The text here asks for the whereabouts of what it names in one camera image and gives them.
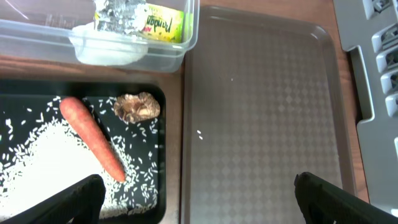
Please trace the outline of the white napkin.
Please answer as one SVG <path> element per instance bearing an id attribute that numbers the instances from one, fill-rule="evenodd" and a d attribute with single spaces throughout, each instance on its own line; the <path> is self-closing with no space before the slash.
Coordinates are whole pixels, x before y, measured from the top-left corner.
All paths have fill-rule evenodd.
<path id="1" fill-rule="evenodd" d="M 148 53 L 146 45 L 119 43 L 116 37 L 112 32 L 94 30 L 94 22 L 91 22 L 74 27 L 69 41 L 77 60 L 87 65 L 129 65 Z"/>

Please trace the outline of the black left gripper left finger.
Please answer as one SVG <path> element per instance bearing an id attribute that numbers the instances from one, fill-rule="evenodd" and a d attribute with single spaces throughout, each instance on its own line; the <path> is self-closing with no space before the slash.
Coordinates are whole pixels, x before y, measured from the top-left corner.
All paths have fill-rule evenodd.
<path id="1" fill-rule="evenodd" d="M 98 223 L 106 187 L 98 174 L 89 175 L 5 224 Z"/>

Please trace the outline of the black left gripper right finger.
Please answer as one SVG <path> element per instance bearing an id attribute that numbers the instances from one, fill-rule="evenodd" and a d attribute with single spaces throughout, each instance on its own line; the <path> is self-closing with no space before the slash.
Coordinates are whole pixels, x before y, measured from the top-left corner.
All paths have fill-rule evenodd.
<path id="1" fill-rule="evenodd" d="M 397 224 L 397 217 L 310 172 L 296 175 L 294 186 L 295 198 L 306 223 Z"/>

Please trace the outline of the orange carrot piece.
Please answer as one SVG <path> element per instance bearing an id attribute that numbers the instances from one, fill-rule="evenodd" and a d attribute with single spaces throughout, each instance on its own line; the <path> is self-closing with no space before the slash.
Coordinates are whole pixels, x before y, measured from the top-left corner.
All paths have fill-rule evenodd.
<path id="1" fill-rule="evenodd" d="M 126 175 L 122 164 L 87 107 L 78 98 L 67 97 L 61 101 L 60 111 L 64 119 L 97 158 L 103 169 L 114 180 L 125 182 Z"/>

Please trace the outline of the brown food scrap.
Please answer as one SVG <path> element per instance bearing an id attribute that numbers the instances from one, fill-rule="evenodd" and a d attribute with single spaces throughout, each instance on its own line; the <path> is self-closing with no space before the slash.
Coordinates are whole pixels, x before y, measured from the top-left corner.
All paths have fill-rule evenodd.
<path id="1" fill-rule="evenodd" d="M 159 102 L 148 92 L 119 96 L 113 109 L 116 116 L 128 123 L 145 121 L 160 115 Z"/>

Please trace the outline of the yellow snack wrapper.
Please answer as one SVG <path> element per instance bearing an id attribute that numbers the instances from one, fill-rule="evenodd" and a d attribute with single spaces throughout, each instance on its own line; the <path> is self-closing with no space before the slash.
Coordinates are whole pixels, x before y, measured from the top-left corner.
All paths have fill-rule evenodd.
<path id="1" fill-rule="evenodd" d="M 140 35 L 152 40 L 181 43 L 184 12 L 155 4 L 147 4 L 147 8 L 149 14 Z"/>

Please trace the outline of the aluminium foil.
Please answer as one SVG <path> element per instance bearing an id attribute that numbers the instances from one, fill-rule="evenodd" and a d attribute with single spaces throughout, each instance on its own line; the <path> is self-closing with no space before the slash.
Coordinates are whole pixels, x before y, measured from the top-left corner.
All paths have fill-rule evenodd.
<path id="1" fill-rule="evenodd" d="M 130 35 L 141 31 L 149 16 L 146 0 L 94 0 L 95 29 Z"/>

